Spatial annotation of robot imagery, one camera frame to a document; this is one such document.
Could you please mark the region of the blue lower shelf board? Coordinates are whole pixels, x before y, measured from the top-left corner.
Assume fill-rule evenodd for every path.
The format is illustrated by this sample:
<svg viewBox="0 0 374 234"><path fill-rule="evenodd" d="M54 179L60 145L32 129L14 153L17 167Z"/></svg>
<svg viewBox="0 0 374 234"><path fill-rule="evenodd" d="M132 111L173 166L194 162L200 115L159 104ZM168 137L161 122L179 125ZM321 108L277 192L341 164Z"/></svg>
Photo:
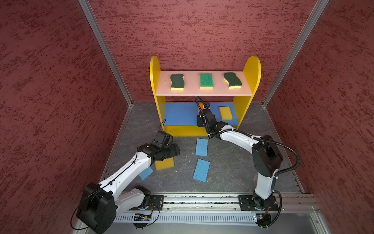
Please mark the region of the blue lower shelf board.
<svg viewBox="0 0 374 234"><path fill-rule="evenodd" d="M238 126L237 115L231 102L210 102L210 109L217 121L221 120L219 107L230 107L233 119L225 121L231 126ZM163 119L164 126L197 126L198 107L195 102L169 102Z"/></svg>

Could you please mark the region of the light blue sponge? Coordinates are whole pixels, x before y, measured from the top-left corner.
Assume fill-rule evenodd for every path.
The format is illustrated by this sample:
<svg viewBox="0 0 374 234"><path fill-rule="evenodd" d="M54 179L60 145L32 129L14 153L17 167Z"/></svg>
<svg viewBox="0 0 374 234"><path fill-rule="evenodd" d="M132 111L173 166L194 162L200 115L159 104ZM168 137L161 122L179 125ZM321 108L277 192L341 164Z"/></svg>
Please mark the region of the light blue sponge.
<svg viewBox="0 0 374 234"><path fill-rule="evenodd" d="M197 156L207 157L207 149L208 149L208 140L198 138L196 142L195 154Z"/></svg>
<svg viewBox="0 0 374 234"><path fill-rule="evenodd" d="M153 173L153 169L151 167L148 167L147 169L145 169L144 171L142 171L140 174L139 174L139 177L144 181L146 180L151 174Z"/></svg>
<svg viewBox="0 0 374 234"><path fill-rule="evenodd" d="M195 172L193 175L193 179L206 182L208 171L210 167L210 162L198 159Z"/></svg>

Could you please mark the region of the bright green rectangular sponge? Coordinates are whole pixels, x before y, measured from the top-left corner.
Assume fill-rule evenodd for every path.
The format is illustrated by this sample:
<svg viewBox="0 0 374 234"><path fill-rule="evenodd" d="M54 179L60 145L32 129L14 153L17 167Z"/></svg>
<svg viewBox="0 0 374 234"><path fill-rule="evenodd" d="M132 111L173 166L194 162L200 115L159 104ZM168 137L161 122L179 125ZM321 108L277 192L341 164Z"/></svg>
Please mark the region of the bright green rectangular sponge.
<svg viewBox="0 0 374 234"><path fill-rule="evenodd" d="M213 76L211 73L200 73L200 89L213 89Z"/></svg>

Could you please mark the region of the aluminium corner profile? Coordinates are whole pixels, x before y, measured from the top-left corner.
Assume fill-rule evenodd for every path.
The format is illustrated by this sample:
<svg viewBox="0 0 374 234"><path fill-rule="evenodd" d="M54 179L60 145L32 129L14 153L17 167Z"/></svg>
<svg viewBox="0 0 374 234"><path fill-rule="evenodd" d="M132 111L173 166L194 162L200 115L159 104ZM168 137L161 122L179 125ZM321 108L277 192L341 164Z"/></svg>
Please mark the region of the aluminium corner profile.
<svg viewBox="0 0 374 234"><path fill-rule="evenodd" d="M308 39L310 33L312 32L313 28L315 27L317 21L321 17L328 3L329 3L329 0L318 0L316 2L302 30L300 31L297 39L295 40L295 43L293 44L292 49L290 50L285 62L283 63L279 73L277 74L270 90L268 91L264 101L262 102L262 107L264 109L267 108L277 88L281 84L282 80L284 79L285 75L287 74L288 70L293 64L295 58L297 57L300 50L302 49L304 43Z"/></svg>
<svg viewBox="0 0 374 234"><path fill-rule="evenodd" d="M84 15L94 33L94 36L104 54L104 57L120 87L120 90L122 92L122 95L124 96L127 105L132 108L133 106L133 100L130 96L130 93L125 85L125 82L123 80L123 77L119 71L119 68L113 58L113 55L110 51L110 48L104 38L104 35L102 33L102 30L100 29L99 23L94 15L93 9L89 3L88 0L79 0L79 4L84 12Z"/></svg>

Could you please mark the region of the aluminium mounting rail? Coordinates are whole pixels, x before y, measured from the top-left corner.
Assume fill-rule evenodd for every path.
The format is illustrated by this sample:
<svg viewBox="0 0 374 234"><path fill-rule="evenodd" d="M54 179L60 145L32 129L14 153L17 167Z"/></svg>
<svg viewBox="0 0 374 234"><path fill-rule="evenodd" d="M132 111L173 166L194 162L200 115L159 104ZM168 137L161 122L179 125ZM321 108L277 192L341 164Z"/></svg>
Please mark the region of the aluminium mounting rail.
<svg viewBox="0 0 374 234"><path fill-rule="evenodd" d="M169 213L234 213L242 212L239 206L240 194L230 193L158 193L164 195L163 212ZM320 212L317 201L311 194L273 194L279 210L285 213ZM248 213L265 213L243 211Z"/></svg>

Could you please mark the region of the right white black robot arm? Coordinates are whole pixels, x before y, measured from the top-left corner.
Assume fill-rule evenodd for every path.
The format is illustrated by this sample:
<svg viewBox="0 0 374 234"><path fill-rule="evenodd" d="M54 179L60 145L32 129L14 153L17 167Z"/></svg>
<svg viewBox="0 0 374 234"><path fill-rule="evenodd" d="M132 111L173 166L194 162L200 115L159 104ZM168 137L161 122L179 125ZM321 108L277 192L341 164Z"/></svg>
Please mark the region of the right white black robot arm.
<svg viewBox="0 0 374 234"><path fill-rule="evenodd" d="M247 150L253 159L258 173L257 185L253 192L253 206L257 210L266 210L270 206L276 176L283 161L276 144L269 135L256 136L235 129L226 122L218 122L205 103L195 101L199 109L197 124L203 127L210 139L228 141Z"/></svg>

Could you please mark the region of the small circuit board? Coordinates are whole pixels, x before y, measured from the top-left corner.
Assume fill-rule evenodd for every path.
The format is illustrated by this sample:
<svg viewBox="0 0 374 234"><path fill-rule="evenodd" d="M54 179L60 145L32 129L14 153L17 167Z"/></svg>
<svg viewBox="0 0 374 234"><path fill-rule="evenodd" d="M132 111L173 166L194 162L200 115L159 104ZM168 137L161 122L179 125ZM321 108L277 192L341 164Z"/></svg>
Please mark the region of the small circuit board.
<svg viewBox="0 0 374 234"><path fill-rule="evenodd" d="M270 223L271 221L271 214L256 214L256 223Z"/></svg>
<svg viewBox="0 0 374 234"><path fill-rule="evenodd" d="M150 222L152 220L151 214L134 214L133 221Z"/></svg>

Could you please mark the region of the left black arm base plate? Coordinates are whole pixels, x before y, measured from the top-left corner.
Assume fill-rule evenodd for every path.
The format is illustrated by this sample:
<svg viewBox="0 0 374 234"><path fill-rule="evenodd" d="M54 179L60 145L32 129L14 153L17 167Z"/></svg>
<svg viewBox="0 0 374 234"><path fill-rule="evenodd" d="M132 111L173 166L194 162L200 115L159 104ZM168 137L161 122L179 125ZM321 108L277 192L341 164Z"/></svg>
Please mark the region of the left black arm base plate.
<svg viewBox="0 0 374 234"><path fill-rule="evenodd" d="M152 208L163 209L164 195L146 195L138 207L133 207L130 211L150 211Z"/></svg>

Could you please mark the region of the light blue sponge upper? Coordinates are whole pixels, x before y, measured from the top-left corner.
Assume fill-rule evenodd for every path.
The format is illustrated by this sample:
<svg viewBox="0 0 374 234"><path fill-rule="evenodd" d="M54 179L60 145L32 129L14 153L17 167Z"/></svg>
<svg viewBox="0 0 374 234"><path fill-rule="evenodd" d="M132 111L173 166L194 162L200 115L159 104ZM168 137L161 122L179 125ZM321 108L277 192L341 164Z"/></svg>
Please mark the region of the light blue sponge upper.
<svg viewBox="0 0 374 234"><path fill-rule="evenodd" d="M207 157L207 149L208 149L208 140L198 138L196 142L195 154L197 156Z"/></svg>

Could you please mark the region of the light blue sponge left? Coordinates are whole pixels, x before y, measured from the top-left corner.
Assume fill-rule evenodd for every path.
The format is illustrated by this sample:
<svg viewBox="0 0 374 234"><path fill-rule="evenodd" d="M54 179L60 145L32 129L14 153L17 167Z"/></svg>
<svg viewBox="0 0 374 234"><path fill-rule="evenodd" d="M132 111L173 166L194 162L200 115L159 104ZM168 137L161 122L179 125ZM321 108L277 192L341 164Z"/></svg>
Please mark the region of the light blue sponge left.
<svg viewBox="0 0 374 234"><path fill-rule="evenodd" d="M151 174L153 173L153 169L151 167L148 167L147 169L145 169L144 171L142 171L140 174L139 174L139 177L144 181L146 180Z"/></svg>

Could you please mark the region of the yellow sponge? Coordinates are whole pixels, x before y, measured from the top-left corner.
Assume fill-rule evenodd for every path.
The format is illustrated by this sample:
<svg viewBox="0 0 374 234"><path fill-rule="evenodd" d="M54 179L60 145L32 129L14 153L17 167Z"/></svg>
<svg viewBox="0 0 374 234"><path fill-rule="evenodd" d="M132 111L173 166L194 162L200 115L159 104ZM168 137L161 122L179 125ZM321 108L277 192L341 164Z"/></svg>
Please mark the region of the yellow sponge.
<svg viewBox="0 0 374 234"><path fill-rule="evenodd" d="M233 115L229 106L220 106L219 112L221 121L231 121L233 119Z"/></svg>
<svg viewBox="0 0 374 234"><path fill-rule="evenodd" d="M164 169L169 169L169 168L172 168L172 167L174 167L174 159L173 158L165 159L163 161L155 161L155 169L157 171L161 171L161 170L164 170Z"/></svg>

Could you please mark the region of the dark green wavy sponge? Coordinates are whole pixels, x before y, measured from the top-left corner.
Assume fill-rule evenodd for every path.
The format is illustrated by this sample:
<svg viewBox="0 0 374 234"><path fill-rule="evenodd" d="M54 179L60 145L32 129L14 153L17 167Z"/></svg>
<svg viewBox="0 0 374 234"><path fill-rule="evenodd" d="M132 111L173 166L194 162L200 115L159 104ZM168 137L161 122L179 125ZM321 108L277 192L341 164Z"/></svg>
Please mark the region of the dark green wavy sponge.
<svg viewBox="0 0 374 234"><path fill-rule="evenodd" d="M170 75L172 91L183 91L185 88L184 75L183 74L172 74Z"/></svg>
<svg viewBox="0 0 374 234"><path fill-rule="evenodd" d="M241 80L233 72L224 73L224 80L229 89L240 89L242 87Z"/></svg>

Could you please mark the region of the left aluminium corner profile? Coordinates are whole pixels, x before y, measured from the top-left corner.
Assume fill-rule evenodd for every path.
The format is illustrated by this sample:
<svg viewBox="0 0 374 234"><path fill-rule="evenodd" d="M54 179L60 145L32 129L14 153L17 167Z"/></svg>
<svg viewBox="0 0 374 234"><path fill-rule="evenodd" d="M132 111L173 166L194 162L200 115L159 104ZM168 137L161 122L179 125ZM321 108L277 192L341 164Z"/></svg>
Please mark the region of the left aluminium corner profile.
<svg viewBox="0 0 374 234"><path fill-rule="evenodd" d="M110 51L110 48L104 38L104 35L102 33L102 30L100 29L99 23L94 15L93 9L89 3L88 0L79 0L79 4L84 12L84 15L94 33L94 36L104 54L104 57L120 87L120 90L122 92L122 95L124 96L127 105L132 108L133 106L133 100L130 96L130 93L125 85L125 82L123 80L123 77L119 71L119 68L113 58L113 55Z"/></svg>

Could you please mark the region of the right small circuit board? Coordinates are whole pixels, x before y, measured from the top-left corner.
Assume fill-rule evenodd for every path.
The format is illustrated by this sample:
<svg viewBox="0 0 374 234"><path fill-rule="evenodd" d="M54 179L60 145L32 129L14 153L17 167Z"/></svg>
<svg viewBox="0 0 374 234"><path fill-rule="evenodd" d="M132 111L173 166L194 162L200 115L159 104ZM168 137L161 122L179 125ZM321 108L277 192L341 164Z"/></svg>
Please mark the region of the right small circuit board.
<svg viewBox="0 0 374 234"><path fill-rule="evenodd" d="M271 214L256 214L256 223L270 223L271 221Z"/></svg>

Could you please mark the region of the left small circuit board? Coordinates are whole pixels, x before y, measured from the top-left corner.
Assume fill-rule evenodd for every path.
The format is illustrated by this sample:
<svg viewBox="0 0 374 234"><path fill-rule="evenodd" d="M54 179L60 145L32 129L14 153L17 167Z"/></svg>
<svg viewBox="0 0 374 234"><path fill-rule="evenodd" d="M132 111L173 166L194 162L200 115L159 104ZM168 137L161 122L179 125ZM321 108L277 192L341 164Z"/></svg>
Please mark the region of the left small circuit board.
<svg viewBox="0 0 374 234"><path fill-rule="evenodd" d="M150 222L152 220L151 214L134 214L133 221Z"/></svg>

